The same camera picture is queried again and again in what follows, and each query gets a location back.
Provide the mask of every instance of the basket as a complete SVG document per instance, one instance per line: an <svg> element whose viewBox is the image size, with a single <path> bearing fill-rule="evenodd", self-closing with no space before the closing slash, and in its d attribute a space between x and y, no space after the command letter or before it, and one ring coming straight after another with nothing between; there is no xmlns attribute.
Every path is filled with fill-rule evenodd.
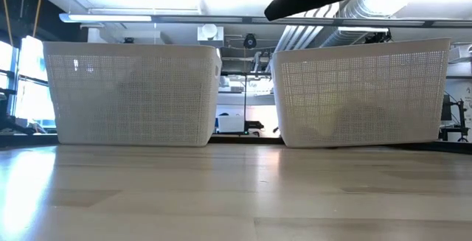
<svg viewBox="0 0 472 241"><path fill-rule="evenodd" d="M210 46L45 42L63 144L204 146L221 61Z"/></svg>
<svg viewBox="0 0 472 241"><path fill-rule="evenodd" d="M278 52L280 132L289 147L437 139L449 39Z"/></svg>

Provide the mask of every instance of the perforated basket wall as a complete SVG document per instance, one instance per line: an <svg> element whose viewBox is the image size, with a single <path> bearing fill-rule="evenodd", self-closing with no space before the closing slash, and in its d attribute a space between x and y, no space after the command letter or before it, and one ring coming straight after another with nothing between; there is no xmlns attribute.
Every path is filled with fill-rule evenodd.
<svg viewBox="0 0 472 241"><path fill-rule="evenodd" d="M274 94L289 147L437 139L449 39L278 52Z"/></svg>
<svg viewBox="0 0 472 241"><path fill-rule="evenodd" d="M204 146L221 61L209 46L44 43L59 141Z"/></svg>

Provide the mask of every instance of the wooden surface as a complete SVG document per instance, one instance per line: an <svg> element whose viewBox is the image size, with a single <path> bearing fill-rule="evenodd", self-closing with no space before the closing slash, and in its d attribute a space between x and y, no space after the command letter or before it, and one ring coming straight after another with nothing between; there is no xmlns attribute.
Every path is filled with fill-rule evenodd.
<svg viewBox="0 0 472 241"><path fill-rule="evenodd" d="M0 240L471 240L472 157L383 148L0 151Z"/></svg>

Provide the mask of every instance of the ceiling light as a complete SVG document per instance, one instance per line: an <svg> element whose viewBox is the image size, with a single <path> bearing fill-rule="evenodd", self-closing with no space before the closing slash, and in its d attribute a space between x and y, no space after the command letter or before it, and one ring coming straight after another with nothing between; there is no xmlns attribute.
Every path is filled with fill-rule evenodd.
<svg viewBox="0 0 472 241"><path fill-rule="evenodd" d="M350 32L388 32L388 28L376 28L376 27L339 27L339 31L350 31Z"/></svg>
<svg viewBox="0 0 472 241"><path fill-rule="evenodd" d="M69 15L61 13L59 18L65 23L81 22L150 22L149 15Z"/></svg>

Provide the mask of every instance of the white plastic basket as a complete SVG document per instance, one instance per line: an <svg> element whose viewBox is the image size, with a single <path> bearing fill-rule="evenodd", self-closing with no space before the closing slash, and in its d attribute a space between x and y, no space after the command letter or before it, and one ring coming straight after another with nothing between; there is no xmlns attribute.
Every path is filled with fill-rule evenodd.
<svg viewBox="0 0 472 241"><path fill-rule="evenodd" d="M289 147L437 139L450 39L278 52L274 94Z"/></svg>
<svg viewBox="0 0 472 241"><path fill-rule="evenodd" d="M221 61L210 46L44 43L64 144L204 146Z"/></svg>

